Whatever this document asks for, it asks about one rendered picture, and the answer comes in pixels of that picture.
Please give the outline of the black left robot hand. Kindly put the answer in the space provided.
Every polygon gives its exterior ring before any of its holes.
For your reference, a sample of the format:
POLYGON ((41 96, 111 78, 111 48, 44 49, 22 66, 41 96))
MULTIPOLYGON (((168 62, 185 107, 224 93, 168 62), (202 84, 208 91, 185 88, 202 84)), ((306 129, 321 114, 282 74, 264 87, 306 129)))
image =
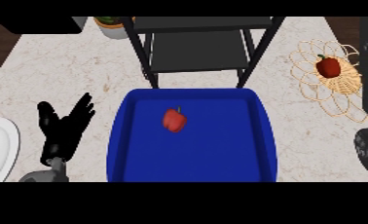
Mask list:
POLYGON ((81 134, 94 115, 91 96, 86 93, 71 113, 60 118, 47 101, 37 104, 38 127, 46 137, 40 162, 50 167, 52 160, 66 162, 77 151, 81 134))

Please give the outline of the blue plastic tray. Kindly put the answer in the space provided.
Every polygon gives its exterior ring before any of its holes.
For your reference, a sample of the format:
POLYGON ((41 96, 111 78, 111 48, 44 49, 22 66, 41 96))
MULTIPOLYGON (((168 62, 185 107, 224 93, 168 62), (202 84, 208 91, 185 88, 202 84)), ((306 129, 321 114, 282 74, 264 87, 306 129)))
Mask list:
POLYGON ((250 89, 136 89, 117 112, 106 156, 111 182, 273 182, 276 145, 250 89), (179 132, 162 126, 182 108, 179 132))

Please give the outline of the black tiered shelf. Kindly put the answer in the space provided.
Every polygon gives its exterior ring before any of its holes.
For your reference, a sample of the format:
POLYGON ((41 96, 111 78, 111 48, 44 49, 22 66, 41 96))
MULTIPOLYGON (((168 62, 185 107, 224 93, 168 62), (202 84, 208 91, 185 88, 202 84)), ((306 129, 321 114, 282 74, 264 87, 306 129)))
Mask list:
POLYGON ((285 17, 121 17, 142 74, 235 70, 242 88, 285 17))

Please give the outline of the white plate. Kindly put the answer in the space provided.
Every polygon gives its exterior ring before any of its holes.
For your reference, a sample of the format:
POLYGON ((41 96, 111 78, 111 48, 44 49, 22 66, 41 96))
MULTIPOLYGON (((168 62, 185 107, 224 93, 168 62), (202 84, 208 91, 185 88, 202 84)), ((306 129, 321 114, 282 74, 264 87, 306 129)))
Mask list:
POLYGON ((15 123, 0 118, 0 182, 7 179, 12 171, 21 146, 19 129, 15 123))

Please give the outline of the black appliance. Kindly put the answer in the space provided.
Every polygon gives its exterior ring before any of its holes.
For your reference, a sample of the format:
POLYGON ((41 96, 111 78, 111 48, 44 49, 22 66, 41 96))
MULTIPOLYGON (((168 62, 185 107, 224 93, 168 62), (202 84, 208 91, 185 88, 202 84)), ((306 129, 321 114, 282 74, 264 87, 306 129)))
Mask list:
POLYGON ((80 34, 87 17, 0 17, 0 24, 15 34, 80 34))

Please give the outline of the potted green plant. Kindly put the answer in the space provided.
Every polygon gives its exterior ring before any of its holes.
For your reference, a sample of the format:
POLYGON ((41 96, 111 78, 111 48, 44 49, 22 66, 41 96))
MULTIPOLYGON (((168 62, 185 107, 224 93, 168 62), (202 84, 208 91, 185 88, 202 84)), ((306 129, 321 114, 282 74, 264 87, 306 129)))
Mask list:
POLYGON ((124 24, 120 17, 94 17, 93 18, 103 35, 115 40, 127 39, 124 24))

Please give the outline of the dark red bell pepper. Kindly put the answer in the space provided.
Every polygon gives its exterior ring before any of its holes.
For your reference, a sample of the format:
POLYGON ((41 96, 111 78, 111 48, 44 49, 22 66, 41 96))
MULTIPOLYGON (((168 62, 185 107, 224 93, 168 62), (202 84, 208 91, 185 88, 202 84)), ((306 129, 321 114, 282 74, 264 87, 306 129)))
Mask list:
POLYGON ((335 78, 341 74, 338 60, 332 56, 318 55, 321 61, 316 63, 316 70, 325 78, 335 78))

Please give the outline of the dark speckled round object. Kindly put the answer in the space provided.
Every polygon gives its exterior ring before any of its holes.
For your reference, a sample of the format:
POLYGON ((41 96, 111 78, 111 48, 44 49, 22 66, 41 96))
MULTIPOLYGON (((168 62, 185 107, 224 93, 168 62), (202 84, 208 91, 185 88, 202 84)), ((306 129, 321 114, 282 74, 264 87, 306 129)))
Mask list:
POLYGON ((368 129, 360 129, 356 132, 353 145, 359 162, 368 170, 368 129))

